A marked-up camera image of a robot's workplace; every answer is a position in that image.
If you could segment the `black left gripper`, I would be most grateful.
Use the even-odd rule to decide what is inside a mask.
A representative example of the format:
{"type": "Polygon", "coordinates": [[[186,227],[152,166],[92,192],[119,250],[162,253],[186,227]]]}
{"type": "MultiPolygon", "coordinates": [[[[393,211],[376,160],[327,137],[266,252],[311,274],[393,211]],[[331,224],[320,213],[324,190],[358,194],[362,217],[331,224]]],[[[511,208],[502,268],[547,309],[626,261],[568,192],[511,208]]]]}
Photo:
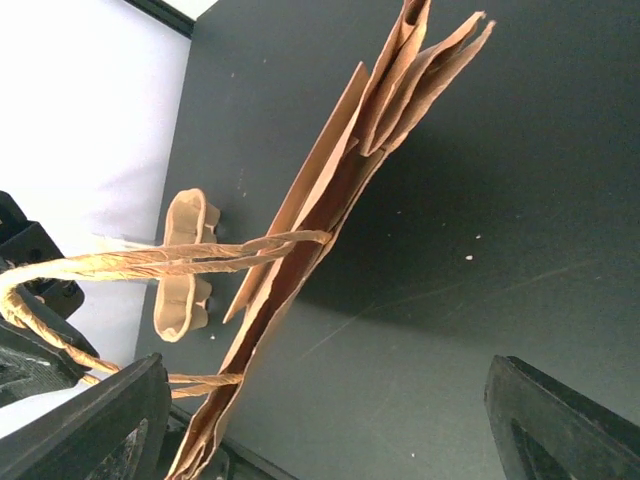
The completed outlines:
{"type": "MultiPolygon", "coordinates": [[[[42,225],[27,218],[15,200],[1,192],[1,258],[14,266],[62,258],[63,254],[42,225]]],[[[36,279],[25,284],[63,319],[84,302],[74,281],[36,279]]],[[[44,342],[31,330],[1,320],[1,404],[72,388],[88,367],[76,363],[66,351],[44,342]]]]}

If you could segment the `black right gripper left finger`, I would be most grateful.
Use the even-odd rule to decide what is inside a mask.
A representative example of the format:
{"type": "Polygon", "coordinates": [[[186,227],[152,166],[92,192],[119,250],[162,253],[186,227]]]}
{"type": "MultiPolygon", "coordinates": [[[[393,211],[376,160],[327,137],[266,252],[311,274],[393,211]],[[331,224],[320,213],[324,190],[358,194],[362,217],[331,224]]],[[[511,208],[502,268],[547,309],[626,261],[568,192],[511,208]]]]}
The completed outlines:
{"type": "Polygon", "coordinates": [[[155,353],[1,439],[3,479],[150,479],[167,426],[155,353]]]}

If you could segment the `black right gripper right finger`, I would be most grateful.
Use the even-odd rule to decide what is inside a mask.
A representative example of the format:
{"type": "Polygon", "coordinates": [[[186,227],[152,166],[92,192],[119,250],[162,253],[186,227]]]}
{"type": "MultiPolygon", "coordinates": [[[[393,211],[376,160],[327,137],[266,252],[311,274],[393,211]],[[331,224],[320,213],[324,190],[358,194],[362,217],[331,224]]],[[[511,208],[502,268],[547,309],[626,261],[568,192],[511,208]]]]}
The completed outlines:
{"type": "Polygon", "coordinates": [[[484,405],[508,479],[637,479],[639,427],[515,356],[496,355],[484,405]]]}

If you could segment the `brown paper bag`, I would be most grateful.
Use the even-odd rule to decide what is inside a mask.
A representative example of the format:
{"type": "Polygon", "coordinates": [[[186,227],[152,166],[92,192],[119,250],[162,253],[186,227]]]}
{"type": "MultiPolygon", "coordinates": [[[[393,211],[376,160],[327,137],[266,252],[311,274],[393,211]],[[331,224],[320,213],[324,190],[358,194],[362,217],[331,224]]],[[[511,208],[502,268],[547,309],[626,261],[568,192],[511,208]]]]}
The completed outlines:
{"type": "Polygon", "coordinates": [[[58,347],[78,364],[109,374],[110,362],[85,353],[51,330],[19,292],[38,278],[115,281],[154,279],[159,291],[154,327],[167,342],[206,322],[206,273],[245,277],[227,315],[242,313],[218,373],[173,374],[173,397],[202,397],[168,475],[195,479],[221,443],[227,418],[261,344],[286,315],[311,273],[333,248],[367,184],[478,54],[494,24],[473,13],[446,39],[424,47],[430,5],[406,1],[372,68],[358,65],[297,173],[267,233],[241,244],[220,244],[219,211],[199,189],[177,194],[159,247],[96,253],[17,266],[1,276],[1,313],[58,347]]]}

